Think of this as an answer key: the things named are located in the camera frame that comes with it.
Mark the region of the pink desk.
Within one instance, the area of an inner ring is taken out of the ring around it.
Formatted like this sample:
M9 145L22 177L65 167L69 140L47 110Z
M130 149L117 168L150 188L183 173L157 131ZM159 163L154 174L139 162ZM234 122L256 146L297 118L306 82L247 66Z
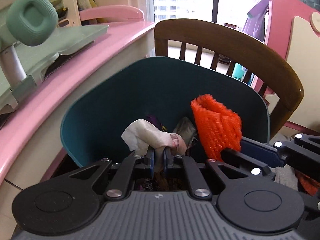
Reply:
M128 5L80 12L82 20L105 17L108 31L54 70L1 128L1 239L16 228L12 201L23 189L50 178L66 155L60 126L83 94L154 48L155 23Z

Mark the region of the white tissue paper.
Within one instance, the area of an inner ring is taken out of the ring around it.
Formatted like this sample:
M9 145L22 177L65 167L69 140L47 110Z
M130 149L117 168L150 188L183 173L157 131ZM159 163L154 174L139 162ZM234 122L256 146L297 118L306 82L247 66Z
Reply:
M152 123L138 119L132 122L122 133L121 138L135 155L145 156L151 147L155 150L154 171L164 168L163 152L171 150L172 155L185 155L187 146L182 137L176 133L160 131Z

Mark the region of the orange cloth on floor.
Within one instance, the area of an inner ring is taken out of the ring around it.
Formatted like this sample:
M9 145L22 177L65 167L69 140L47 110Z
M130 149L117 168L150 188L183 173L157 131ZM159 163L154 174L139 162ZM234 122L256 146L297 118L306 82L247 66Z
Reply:
M298 181L301 183L303 189L308 194L310 194L311 196L314 196L317 193L317 191L319 190L319 182L304 175L303 173L301 173L299 171L295 171L295 175L296 175Z

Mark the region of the brown wooden chair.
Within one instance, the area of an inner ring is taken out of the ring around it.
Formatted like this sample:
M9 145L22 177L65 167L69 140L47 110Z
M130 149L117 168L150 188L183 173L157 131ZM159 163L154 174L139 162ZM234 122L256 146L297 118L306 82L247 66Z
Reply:
M212 22L174 18L158 22L154 28L157 56L168 55L168 42L181 42L180 59L185 57L187 44L198 47L195 64L199 64L203 49L215 53L211 68L216 69L217 57L231 59L228 75L236 63L248 69L263 81L259 95L267 88L279 97L270 116L270 136L274 137L285 125L304 97L303 85L293 68L273 49L263 42L235 29Z

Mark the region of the purple hanging garment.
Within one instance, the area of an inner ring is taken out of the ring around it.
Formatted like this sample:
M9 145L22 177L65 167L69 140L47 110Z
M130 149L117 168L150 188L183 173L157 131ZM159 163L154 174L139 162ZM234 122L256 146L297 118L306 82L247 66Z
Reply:
M247 19L242 32L264 42L265 14L270 0L253 0L247 12Z

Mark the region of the pink and cream headboard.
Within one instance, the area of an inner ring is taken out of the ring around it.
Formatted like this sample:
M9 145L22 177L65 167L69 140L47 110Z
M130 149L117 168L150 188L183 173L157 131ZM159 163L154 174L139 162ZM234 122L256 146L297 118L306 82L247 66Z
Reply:
M298 75L304 98L284 125L319 132L319 11L300 0L270 0L265 43Z

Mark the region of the dark teal trash bin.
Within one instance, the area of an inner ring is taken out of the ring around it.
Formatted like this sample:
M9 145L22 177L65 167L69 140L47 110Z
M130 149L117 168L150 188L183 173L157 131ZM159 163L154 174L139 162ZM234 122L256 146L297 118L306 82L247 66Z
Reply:
M60 129L63 148L79 167L103 158L121 162L130 153L121 138L129 124L150 115L173 131L183 117L193 118L190 103L203 94L240 116L244 137L269 141L267 106L247 84L193 63L150 57L112 75L69 108Z

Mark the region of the green desktop organizer tray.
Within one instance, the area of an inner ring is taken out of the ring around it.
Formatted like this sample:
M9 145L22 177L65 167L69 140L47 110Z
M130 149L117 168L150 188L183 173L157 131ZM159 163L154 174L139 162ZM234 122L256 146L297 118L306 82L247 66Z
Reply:
M7 10L1 10L1 24ZM107 32L106 25L86 25L56 28L41 45L29 47L21 42L14 44L17 56L27 78L16 88L11 88L1 69L1 114L16 111L43 82L47 69L60 57L77 53Z

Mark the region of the orange foam fruit net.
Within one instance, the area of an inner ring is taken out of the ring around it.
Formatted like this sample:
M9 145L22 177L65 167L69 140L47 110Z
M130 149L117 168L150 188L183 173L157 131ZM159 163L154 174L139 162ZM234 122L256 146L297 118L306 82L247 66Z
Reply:
M240 116L216 101L210 94L200 95L190 103L200 142L209 159L222 161L221 151L239 151L242 139Z

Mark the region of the purple snack bag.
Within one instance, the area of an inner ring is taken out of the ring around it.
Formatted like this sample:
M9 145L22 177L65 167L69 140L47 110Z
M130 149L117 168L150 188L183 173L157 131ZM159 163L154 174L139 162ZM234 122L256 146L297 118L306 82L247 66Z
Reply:
M145 117L146 121L148 121L149 123L153 124L153 126L155 126L157 129L159 129L160 131L163 132L167 132L166 127L159 121L159 119L154 116L154 115L147 115Z

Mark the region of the green headphones on stand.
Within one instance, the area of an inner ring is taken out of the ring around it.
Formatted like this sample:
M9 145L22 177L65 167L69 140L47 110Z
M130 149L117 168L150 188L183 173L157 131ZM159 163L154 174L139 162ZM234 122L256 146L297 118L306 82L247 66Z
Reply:
M7 10L1 24L1 69L11 88L27 78L14 44L41 45L57 23L58 15L49 0L16 0Z

